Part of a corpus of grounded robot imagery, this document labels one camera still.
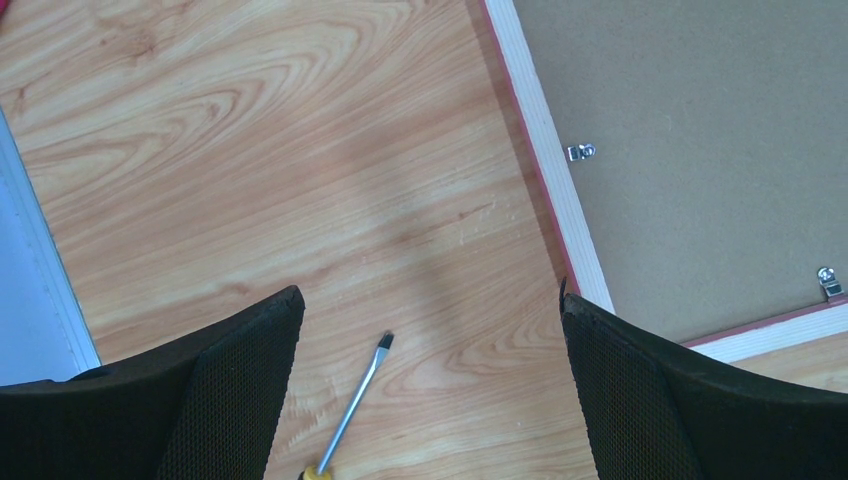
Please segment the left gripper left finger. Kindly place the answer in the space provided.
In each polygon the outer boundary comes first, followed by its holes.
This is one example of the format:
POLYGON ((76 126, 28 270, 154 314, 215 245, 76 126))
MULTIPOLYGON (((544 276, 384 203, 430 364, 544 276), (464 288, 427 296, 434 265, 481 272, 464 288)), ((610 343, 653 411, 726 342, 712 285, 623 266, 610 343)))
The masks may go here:
POLYGON ((81 373, 1 390, 5 479, 260 479, 305 302, 289 286, 81 373))

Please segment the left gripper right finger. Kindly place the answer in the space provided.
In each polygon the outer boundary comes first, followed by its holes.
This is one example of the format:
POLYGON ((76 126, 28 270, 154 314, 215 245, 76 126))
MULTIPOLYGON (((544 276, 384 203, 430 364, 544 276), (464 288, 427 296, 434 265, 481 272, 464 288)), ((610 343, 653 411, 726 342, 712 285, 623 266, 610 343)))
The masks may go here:
POLYGON ((602 479, 843 479, 847 397, 752 373, 561 290, 559 313, 602 479))

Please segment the yellow black screwdriver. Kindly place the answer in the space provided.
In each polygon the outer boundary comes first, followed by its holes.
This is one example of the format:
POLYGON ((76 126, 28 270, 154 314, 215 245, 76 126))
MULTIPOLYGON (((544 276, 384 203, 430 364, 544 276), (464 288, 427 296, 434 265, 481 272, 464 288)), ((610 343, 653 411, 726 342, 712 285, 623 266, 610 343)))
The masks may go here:
POLYGON ((378 369, 384 363, 394 340, 394 333, 386 331, 378 342, 373 356, 365 369, 350 401, 342 414, 338 426, 331 437, 328 445, 316 465, 306 467, 298 476, 299 479, 331 479, 330 464, 340 446, 342 439, 365 396, 369 385, 375 377, 378 369))

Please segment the pink picture frame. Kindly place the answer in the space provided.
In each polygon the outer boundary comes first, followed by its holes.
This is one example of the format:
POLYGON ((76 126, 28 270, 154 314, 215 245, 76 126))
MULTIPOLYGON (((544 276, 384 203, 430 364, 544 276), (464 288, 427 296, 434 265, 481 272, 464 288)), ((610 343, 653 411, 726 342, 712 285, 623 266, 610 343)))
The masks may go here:
POLYGON ((569 287, 725 362, 847 329, 843 1, 485 1, 569 287))

